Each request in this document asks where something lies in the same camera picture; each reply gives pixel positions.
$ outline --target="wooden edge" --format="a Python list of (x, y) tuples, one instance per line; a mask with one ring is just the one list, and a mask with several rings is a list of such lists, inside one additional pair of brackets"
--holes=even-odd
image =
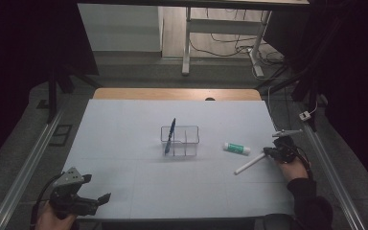
[(186, 100), (261, 101), (255, 89), (190, 89), (190, 88), (99, 88), (93, 99), (109, 100)]

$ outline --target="white paper sheet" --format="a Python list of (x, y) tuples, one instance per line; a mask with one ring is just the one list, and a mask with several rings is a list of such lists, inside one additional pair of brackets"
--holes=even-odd
[[(166, 157), (160, 127), (198, 126), (196, 156)], [(265, 102), (91, 100), (64, 170), (92, 174), (79, 195), (109, 203), (88, 219), (196, 219), (292, 214), (292, 197), (272, 159), (238, 167), (273, 147)], [(251, 148), (249, 156), (222, 149)]]

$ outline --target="glue stick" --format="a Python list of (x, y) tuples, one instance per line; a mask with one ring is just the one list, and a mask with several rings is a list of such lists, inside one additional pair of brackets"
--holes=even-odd
[(237, 153), (237, 154), (241, 154), (241, 155), (249, 155), (249, 153), (250, 153), (250, 148), (249, 147), (240, 146), (240, 145), (236, 145), (236, 144), (231, 144), (231, 143), (227, 143), (227, 142), (225, 142), (223, 144), (223, 149), (227, 150), (227, 151)]

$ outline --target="person's arm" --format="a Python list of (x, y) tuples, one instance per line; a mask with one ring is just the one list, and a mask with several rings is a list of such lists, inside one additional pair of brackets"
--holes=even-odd
[(65, 219), (56, 217), (52, 206), (47, 202), (44, 205), (43, 212), (37, 220), (36, 230), (69, 230), (76, 220), (76, 215), (69, 215)]
[(287, 164), (279, 163), (279, 167), (294, 196), (296, 222), (292, 229), (332, 229), (333, 208), (327, 199), (316, 195), (316, 182), (309, 179), (301, 160), (296, 158)]

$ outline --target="white stick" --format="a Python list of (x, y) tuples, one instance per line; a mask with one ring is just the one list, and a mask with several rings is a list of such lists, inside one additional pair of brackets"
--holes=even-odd
[(265, 157), (265, 154), (264, 153), (258, 155), (258, 157), (256, 157), (255, 159), (249, 161), (247, 164), (245, 164), (242, 167), (240, 167), (237, 170), (235, 170), (234, 174), (237, 175), (237, 174), (241, 173), (245, 169), (251, 167), (252, 165), (254, 165), (255, 163), (257, 163), (258, 161), (262, 160), (264, 157)]

